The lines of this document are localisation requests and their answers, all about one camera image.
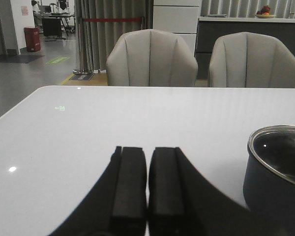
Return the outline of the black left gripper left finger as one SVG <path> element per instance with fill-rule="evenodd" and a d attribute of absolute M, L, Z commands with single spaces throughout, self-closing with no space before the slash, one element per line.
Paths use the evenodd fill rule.
<path fill-rule="evenodd" d="M 139 147 L 116 147 L 105 171 L 53 236 L 143 236 L 147 167 Z"/>

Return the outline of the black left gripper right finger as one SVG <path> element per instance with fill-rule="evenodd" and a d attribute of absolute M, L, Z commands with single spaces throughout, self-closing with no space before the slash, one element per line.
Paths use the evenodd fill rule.
<path fill-rule="evenodd" d="M 154 150 L 149 192 L 152 236 L 295 236 L 295 218 L 263 214 L 234 202 L 177 147 Z"/>

